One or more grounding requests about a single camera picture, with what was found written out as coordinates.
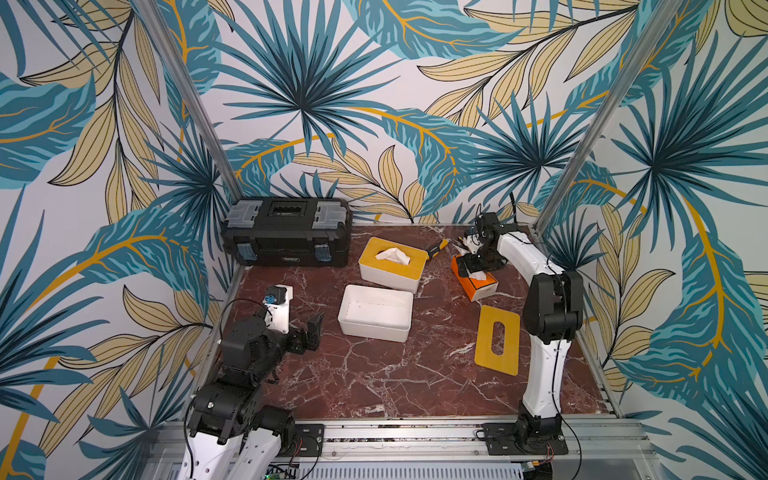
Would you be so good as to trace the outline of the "yellow wooden lid bottom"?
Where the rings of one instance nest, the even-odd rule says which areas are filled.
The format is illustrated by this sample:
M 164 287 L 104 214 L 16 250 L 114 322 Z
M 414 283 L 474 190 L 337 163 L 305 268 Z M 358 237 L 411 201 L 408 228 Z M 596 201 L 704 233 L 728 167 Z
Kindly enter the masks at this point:
M 508 376 L 517 376 L 520 358 L 520 316 L 511 311 L 481 307 L 474 362 Z

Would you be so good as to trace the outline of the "white tissue box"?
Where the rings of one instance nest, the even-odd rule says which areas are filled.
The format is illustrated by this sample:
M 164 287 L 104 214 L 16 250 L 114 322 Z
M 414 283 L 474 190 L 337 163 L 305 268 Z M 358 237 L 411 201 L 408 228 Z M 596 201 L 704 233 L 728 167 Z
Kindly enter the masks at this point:
M 362 267 L 359 264 L 360 274 L 363 280 L 381 285 L 384 287 L 392 288 L 395 290 L 407 291 L 416 294 L 419 288 L 419 284 L 422 278 L 419 280 L 410 280 L 401 276 L 397 276 L 391 273 L 374 272 L 370 267 Z
M 338 314 L 347 336 L 404 343 L 412 325 L 414 296 L 408 291 L 347 285 Z

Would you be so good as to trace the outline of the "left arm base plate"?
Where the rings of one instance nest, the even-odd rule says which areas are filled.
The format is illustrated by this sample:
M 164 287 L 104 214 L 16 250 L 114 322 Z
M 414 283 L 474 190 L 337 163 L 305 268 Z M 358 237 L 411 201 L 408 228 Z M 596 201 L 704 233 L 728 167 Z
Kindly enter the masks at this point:
M 281 436 L 279 457 L 318 457 L 322 454 L 325 425 L 299 423 L 289 427 Z

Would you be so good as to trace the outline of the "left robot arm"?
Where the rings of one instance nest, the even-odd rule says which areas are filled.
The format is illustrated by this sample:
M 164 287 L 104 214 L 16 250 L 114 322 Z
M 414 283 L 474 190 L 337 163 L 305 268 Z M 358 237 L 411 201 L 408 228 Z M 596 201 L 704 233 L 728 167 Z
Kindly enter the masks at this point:
M 306 443 L 296 433 L 293 413 L 266 405 L 263 386 L 278 381 L 276 370 L 286 354 L 318 349 L 323 320 L 318 313 L 304 329 L 281 333 L 258 314 L 225 335 L 218 372 L 185 414 L 179 479 L 266 479 L 278 456 L 298 456 Z

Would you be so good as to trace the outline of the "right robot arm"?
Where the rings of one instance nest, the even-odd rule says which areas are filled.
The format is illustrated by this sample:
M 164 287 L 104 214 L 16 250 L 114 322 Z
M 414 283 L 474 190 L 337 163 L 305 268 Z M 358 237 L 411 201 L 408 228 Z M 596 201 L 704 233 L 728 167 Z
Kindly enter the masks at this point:
M 460 276 L 511 265 L 528 284 L 521 318 L 531 341 L 528 382 L 508 439 L 524 453 L 546 446 L 565 453 L 561 386 L 568 350 L 583 325 L 583 279 L 558 266 L 517 224 L 504 225 L 494 213 L 476 216 L 463 243 L 469 252 L 458 259 Z

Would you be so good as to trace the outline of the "orange tissue pack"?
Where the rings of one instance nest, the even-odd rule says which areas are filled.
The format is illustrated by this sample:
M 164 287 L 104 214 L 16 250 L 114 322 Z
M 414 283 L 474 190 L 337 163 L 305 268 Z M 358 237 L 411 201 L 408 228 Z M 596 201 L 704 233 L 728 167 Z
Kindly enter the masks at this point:
M 458 270 L 458 259 L 458 256 L 451 259 L 451 270 L 470 301 L 479 301 L 497 293 L 498 281 L 491 273 L 487 273 L 483 279 L 476 279 L 471 276 L 461 277 Z
M 389 261 L 404 266 L 408 266 L 411 262 L 411 258 L 407 255 L 407 253 L 397 247 L 383 250 L 377 253 L 375 258 L 379 261 Z

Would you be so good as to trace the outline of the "yellow wooden lid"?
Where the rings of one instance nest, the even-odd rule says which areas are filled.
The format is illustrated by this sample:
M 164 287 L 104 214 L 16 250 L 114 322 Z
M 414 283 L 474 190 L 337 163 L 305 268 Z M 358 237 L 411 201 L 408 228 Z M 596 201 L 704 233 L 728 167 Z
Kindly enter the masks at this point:
M 481 307 L 474 362 L 508 376 L 517 376 L 520 358 L 520 316 L 511 311 Z
M 372 268 L 374 272 L 419 280 L 427 260 L 428 254 L 425 250 L 373 237 L 363 250 L 359 264 Z

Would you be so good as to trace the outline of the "yellow wooden lid top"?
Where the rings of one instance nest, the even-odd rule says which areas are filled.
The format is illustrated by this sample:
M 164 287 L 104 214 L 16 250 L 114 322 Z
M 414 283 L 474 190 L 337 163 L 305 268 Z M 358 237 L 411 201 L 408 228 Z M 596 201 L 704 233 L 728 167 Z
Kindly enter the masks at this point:
M 425 250 L 373 237 L 363 250 L 359 264 L 372 268 L 374 272 L 419 280 L 427 260 L 428 254 Z

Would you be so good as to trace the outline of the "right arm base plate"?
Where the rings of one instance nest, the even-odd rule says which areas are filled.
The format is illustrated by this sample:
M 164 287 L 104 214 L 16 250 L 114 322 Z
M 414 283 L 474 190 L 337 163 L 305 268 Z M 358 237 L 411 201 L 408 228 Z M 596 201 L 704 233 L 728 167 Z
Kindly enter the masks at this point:
M 552 457 L 569 449 L 562 434 L 528 435 L 516 423 L 484 423 L 474 432 L 490 456 Z

